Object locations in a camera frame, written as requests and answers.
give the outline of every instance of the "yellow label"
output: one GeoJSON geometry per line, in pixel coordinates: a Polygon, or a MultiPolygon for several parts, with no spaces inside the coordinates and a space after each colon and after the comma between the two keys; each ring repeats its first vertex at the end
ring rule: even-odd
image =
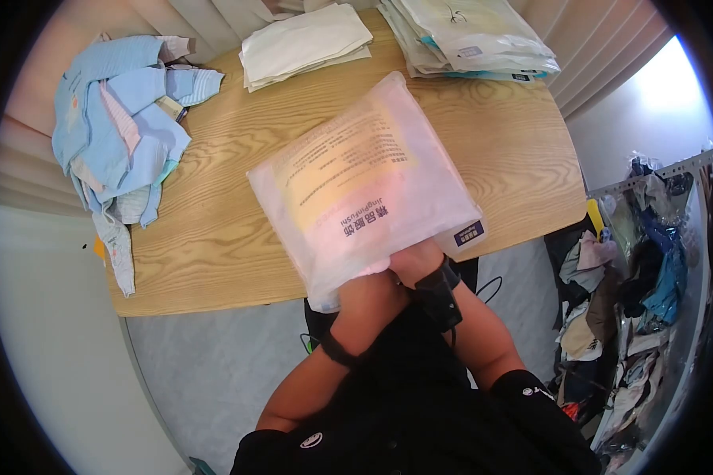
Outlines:
{"type": "Polygon", "coordinates": [[[348,193],[415,164],[389,111],[365,98],[283,149],[272,169],[295,224],[306,230],[348,193]]]}

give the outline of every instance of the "wrist strap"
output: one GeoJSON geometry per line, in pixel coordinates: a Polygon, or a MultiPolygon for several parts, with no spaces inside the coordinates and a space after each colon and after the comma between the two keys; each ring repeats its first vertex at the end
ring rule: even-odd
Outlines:
{"type": "Polygon", "coordinates": [[[328,358],[332,359],[339,365],[346,366],[347,368],[356,368],[361,360],[359,356],[353,356],[351,353],[347,352],[346,349],[343,348],[341,344],[335,340],[335,338],[333,338],[329,329],[324,332],[324,335],[320,338],[319,345],[322,347],[324,354],[328,355],[328,358]]]}
{"type": "Polygon", "coordinates": [[[414,296],[423,303],[441,333],[451,330],[462,321],[462,314],[452,293],[460,281],[460,276],[449,267],[449,257],[444,255],[441,266],[415,284],[414,296]]]}

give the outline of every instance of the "wooden table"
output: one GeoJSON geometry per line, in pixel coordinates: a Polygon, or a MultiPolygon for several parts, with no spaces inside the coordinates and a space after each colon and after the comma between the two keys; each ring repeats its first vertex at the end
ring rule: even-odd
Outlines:
{"type": "Polygon", "coordinates": [[[227,76],[192,107],[193,138],[163,183],[159,219],[132,227],[136,293],[119,315],[169,315],[298,299],[304,286],[246,179],[246,172],[335,117],[389,72],[402,71],[475,201],[488,238],[463,256],[504,249],[575,223],[586,213],[576,152],[541,81],[410,79],[388,24],[360,12],[372,57],[308,72],[254,93],[243,89],[237,51],[209,63],[227,76]]]}

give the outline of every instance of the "label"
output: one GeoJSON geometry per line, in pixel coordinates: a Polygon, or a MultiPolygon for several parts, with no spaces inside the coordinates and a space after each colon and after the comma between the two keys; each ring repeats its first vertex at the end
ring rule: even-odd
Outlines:
{"type": "Polygon", "coordinates": [[[478,236],[482,236],[484,234],[484,225],[480,223],[480,221],[476,221],[475,223],[472,223],[459,233],[456,233],[454,235],[454,240],[457,242],[457,247],[467,243],[468,241],[471,241],[478,236]]]}
{"type": "MultiPolygon", "coordinates": [[[[306,230],[347,194],[417,162],[389,111],[366,98],[283,149],[272,171],[294,223],[306,230]]],[[[356,232],[361,223],[353,222],[380,205],[377,197],[365,203],[343,218],[344,229],[356,232]]]]}
{"type": "Polygon", "coordinates": [[[162,111],[169,114],[172,120],[179,122],[182,117],[185,116],[185,109],[180,103],[171,99],[169,96],[161,96],[156,99],[156,105],[161,108],[162,111]]]}

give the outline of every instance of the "metal rack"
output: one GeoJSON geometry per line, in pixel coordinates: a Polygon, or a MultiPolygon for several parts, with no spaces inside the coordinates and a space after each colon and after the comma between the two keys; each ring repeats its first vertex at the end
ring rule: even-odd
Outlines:
{"type": "MultiPolygon", "coordinates": [[[[665,385],[662,384],[658,389],[658,391],[661,391],[661,396],[658,399],[658,403],[661,406],[658,408],[658,414],[654,417],[654,422],[645,431],[647,432],[644,437],[645,440],[641,441],[642,443],[638,447],[642,451],[641,457],[635,457],[636,463],[634,466],[629,467],[628,473],[637,473],[641,470],[644,463],[640,463],[640,461],[646,460],[650,451],[656,451],[659,448],[657,447],[658,440],[671,430],[672,422],[675,420],[676,413],[680,409],[681,402],[689,389],[690,376],[695,363],[696,347],[703,330],[705,304],[709,289],[708,214],[705,208],[703,183],[699,174],[699,170],[709,164],[713,164],[713,149],[655,171],[661,178],[669,178],[687,172],[692,173],[694,176],[693,191],[699,201],[700,213],[700,263],[696,266],[697,269],[690,270],[690,272],[694,271],[698,275],[690,274],[690,282],[686,291],[690,297],[688,299],[689,305],[683,303],[682,309],[680,309],[680,312],[685,311],[688,314],[688,321],[679,319],[676,323],[676,337],[669,342],[672,346],[669,348],[667,356],[668,367],[663,378],[665,385]]],[[[587,196],[588,198],[599,199],[605,195],[618,195],[620,192],[634,187],[641,178],[634,177],[613,185],[597,188],[587,196]]],[[[593,450],[598,448],[599,442],[603,439],[603,432],[606,430],[611,412],[612,410],[606,410],[601,418],[595,434],[595,440],[591,444],[593,450]]]]}
{"type": "MultiPolygon", "coordinates": [[[[685,172],[695,172],[705,165],[713,163],[713,149],[707,150],[700,155],[695,155],[694,157],[687,158],[681,162],[676,162],[673,165],[657,169],[655,174],[661,178],[669,178],[675,175],[681,175],[685,172]]],[[[614,193],[622,192],[623,190],[628,190],[633,188],[642,176],[635,176],[629,178],[628,180],[623,180],[622,182],[614,183],[612,185],[603,186],[602,188],[597,188],[589,192],[587,199],[595,198],[599,199],[605,195],[612,195],[614,193]]]]}

